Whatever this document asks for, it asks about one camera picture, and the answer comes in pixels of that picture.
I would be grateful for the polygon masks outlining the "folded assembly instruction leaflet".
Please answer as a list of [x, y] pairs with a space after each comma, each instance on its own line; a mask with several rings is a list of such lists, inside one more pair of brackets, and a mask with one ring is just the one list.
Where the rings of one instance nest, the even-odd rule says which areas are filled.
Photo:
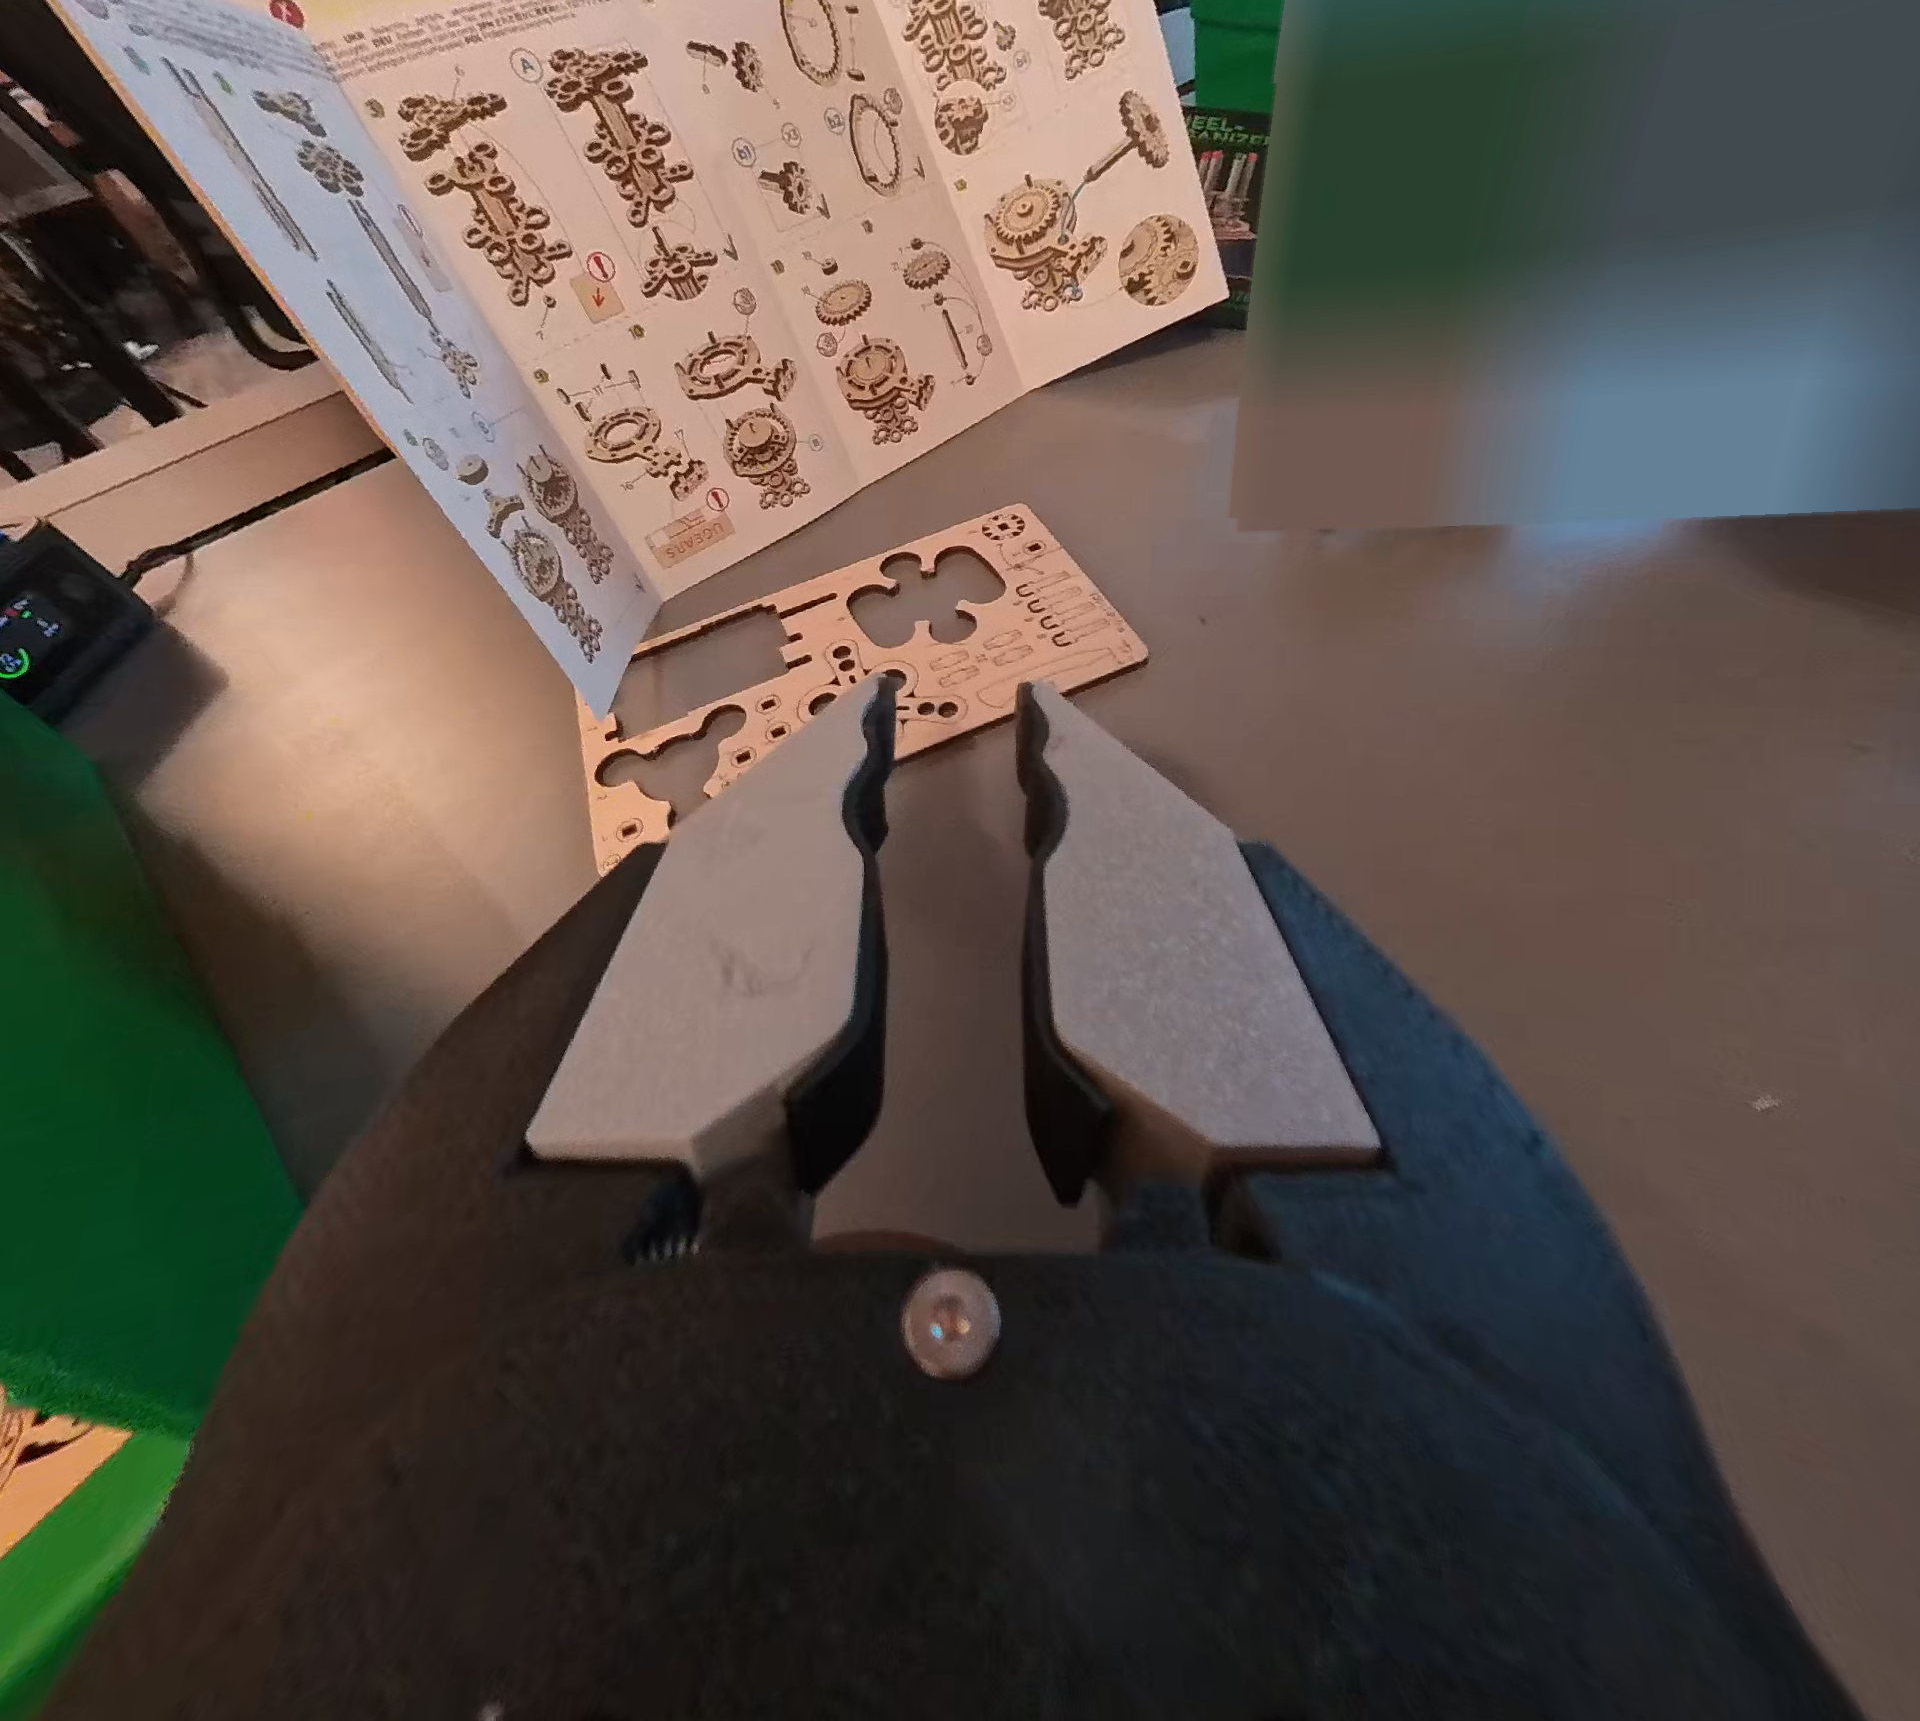
[[1156, 0], [46, 0], [566, 675], [1229, 293]]

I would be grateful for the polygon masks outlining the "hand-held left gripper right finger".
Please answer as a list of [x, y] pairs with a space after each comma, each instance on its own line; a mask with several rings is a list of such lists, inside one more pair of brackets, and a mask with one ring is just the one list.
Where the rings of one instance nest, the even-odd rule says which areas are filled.
[[1054, 1198], [1374, 1167], [1379, 1125], [1237, 835], [1050, 683], [1021, 686], [1016, 773], [1022, 1106]]

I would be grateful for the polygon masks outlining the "black power bank with display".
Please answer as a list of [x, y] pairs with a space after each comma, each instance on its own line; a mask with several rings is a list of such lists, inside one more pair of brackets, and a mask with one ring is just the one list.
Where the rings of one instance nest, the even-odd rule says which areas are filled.
[[3, 695], [46, 724], [74, 709], [157, 628], [131, 583], [45, 518], [3, 530]]

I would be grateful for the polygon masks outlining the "model kit box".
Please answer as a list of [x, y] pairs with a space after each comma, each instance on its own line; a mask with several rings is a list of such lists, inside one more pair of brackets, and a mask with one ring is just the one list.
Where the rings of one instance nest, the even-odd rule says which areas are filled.
[[1186, 105], [1186, 132], [1227, 290], [1207, 320], [1245, 331], [1250, 315], [1263, 184], [1269, 170], [1271, 114], [1199, 102]]

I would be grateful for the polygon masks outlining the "long green plastic bin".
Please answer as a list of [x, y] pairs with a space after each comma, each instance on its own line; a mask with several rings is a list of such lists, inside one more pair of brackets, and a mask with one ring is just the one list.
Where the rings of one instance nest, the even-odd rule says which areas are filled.
[[94, 765], [5, 701], [5, 1716], [185, 1469], [301, 1198]]

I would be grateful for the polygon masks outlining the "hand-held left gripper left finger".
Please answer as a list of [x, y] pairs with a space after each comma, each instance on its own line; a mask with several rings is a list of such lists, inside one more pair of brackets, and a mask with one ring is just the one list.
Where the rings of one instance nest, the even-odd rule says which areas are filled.
[[780, 1159], [820, 1193], [873, 1132], [889, 956], [878, 850], [898, 684], [832, 696], [677, 838], [524, 1132], [542, 1163]]

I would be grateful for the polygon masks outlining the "wooden laser-cut parts sheet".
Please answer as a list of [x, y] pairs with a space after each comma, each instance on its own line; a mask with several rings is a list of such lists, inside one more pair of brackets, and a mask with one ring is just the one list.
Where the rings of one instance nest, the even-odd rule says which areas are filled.
[[[956, 604], [956, 614], [970, 623], [966, 639], [943, 643], [917, 621], [905, 643], [882, 644], [859, 623], [857, 602], [905, 591], [897, 563], [931, 579], [956, 555], [976, 556], [1001, 584], [994, 597]], [[634, 656], [646, 660], [677, 650], [758, 612], [769, 612], [783, 633], [783, 665], [769, 680], [638, 732], [623, 732], [617, 714], [596, 714], [578, 701], [591, 853], [600, 875], [645, 844], [667, 842], [674, 827], [670, 801], [634, 781], [611, 781], [612, 765], [660, 758], [669, 749], [700, 742], [716, 718], [734, 714], [737, 726], [716, 745], [700, 786], [707, 799], [721, 796], [873, 675], [894, 678], [894, 753], [913, 756], [1008, 722], [1025, 683], [1050, 683], [1072, 695], [1148, 662], [1141, 633], [1027, 504], [990, 508], [881, 556], [857, 559], [758, 602], [726, 608], [638, 644]]]

